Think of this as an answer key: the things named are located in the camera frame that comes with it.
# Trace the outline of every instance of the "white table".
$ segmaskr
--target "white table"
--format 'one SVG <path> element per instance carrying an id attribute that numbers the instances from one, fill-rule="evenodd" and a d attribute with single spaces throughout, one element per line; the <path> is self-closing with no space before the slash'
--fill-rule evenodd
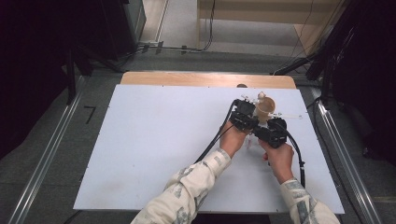
<path id="1" fill-rule="evenodd" d="M 276 112 L 303 117 L 286 122 L 306 162 L 306 188 L 334 213 L 344 213 L 298 90 L 144 85 L 119 85 L 114 91 L 74 208 L 140 210 L 172 174 L 198 158 L 235 98 L 260 91 L 276 101 Z M 234 156 L 201 212 L 288 211 L 262 149 L 252 143 Z M 299 178 L 296 156 L 292 170 Z"/>

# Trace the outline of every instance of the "patterned shirt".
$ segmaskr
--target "patterned shirt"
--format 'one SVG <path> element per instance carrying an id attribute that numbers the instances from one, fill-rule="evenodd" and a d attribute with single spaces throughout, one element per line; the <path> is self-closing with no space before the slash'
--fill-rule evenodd
<path id="1" fill-rule="evenodd" d="M 230 164 L 230 156 L 218 148 L 202 161 L 181 169 L 168 181 L 164 192 L 137 214 L 132 224 L 191 223 L 216 179 Z M 312 198 L 295 178 L 283 183 L 280 189 L 294 223 L 339 223 L 334 213 Z"/>

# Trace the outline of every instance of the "camouflage sleeve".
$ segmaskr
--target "camouflage sleeve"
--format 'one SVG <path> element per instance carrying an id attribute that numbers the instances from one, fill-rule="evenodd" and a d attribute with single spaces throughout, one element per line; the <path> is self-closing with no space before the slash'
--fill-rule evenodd
<path id="1" fill-rule="evenodd" d="M 218 148 L 202 161 L 181 169 L 168 181 L 164 192 L 152 199 L 132 223 L 191 223 L 216 178 L 230 164 L 230 156 Z"/>
<path id="2" fill-rule="evenodd" d="M 280 186 L 294 223 L 339 223 L 329 207 L 314 199 L 295 178 Z"/>

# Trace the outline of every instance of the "hand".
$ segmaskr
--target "hand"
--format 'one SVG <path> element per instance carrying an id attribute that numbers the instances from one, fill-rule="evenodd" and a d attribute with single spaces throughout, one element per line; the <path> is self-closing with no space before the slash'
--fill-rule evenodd
<path id="1" fill-rule="evenodd" d="M 265 161 L 270 162 L 277 182 L 283 184 L 285 181 L 293 178 L 291 164 L 294 151 L 292 147 L 288 144 L 283 144 L 278 148 L 273 148 L 260 139 L 259 144 L 265 150 L 263 158 Z"/>
<path id="2" fill-rule="evenodd" d="M 249 131 L 241 132 L 237 128 L 232 126 L 233 125 L 228 120 L 221 131 L 221 133 L 224 132 L 225 133 L 220 138 L 220 147 L 225 152 L 227 152 L 227 154 L 230 155 L 231 158 L 233 157 L 233 154 L 235 154 L 235 152 L 238 151 L 241 148 L 241 146 L 244 144 L 245 138 L 249 133 Z"/>

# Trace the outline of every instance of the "wooden edge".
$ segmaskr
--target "wooden edge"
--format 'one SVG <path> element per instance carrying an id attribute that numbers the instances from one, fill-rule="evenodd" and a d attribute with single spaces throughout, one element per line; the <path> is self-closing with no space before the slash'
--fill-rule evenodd
<path id="1" fill-rule="evenodd" d="M 120 84 L 155 86 L 236 87 L 296 89 L 292 77 L 201 72 L 127 72 Z"/>

